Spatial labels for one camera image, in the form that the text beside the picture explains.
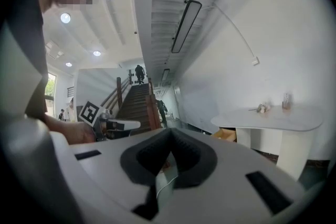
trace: small object on table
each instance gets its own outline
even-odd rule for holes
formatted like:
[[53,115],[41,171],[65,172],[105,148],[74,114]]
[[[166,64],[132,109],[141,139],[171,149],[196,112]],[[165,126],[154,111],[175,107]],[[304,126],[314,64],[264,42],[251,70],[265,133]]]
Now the small object on table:
[[283,96],[282,108],[283,109],[290,109],[290,101],[289,101],[289,94],[288,93],[285,93],[284,96]]
[[267,105],[266,103],[262,103],[258,106],[257,112],[258,113],[265,113],[265,112],[269,111],[270,109],[271,109],[271,107],[269,105]]

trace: stair railing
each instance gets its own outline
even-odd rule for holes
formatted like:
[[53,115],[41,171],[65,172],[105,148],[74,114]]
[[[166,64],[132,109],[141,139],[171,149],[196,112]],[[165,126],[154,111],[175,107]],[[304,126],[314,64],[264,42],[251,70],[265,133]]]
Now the stair railing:
[[159,112],[157,110],[158,106],[156,104],[156,98],[153,92],[153,84],[151,78],[148,78],[148,88],[149,88],[148,92],[149,95],[146,96],[147,113],[149,117],[151,130],[156,130],[161,128],[161,123],[159,118]]
[[118,102],[118,106],[120,109],[122,105],[122,94],[124,93],[128,85],[130,85],[129,77],[126,78],[123,82],[121,82],[120,77],[117,77],[117,87],[109,94],[109,96],[104,99],[104,101],[102,101],[101,106],[108,110],[112,110]]

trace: green tree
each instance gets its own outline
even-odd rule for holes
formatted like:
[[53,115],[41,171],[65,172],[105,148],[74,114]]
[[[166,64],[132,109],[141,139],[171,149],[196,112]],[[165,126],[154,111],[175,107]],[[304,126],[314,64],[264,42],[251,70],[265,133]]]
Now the green tree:
[[45,95],[54,96],[55,80],[48,78]]

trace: cardboard box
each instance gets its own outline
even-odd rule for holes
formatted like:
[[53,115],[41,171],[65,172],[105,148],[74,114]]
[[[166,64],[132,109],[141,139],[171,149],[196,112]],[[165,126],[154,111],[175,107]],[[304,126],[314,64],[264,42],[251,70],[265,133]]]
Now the cardboard box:
[[228,129],[219,129],[216,133],[212,134],[211,136],[231,142],[237,140],[236,131]]

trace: window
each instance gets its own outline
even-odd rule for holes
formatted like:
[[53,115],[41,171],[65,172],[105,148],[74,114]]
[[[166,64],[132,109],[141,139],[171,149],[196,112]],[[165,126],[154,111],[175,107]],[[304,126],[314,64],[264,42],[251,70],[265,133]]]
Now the window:
[[47,112],[46,114],[49,116],[55,116],[54,110],[54,95],[55,95],[55,85],[56,85],[56,76],[53,74],[48,74],[48,83],[45,90],[45,98],[46,98],[46,105],[47,105]]

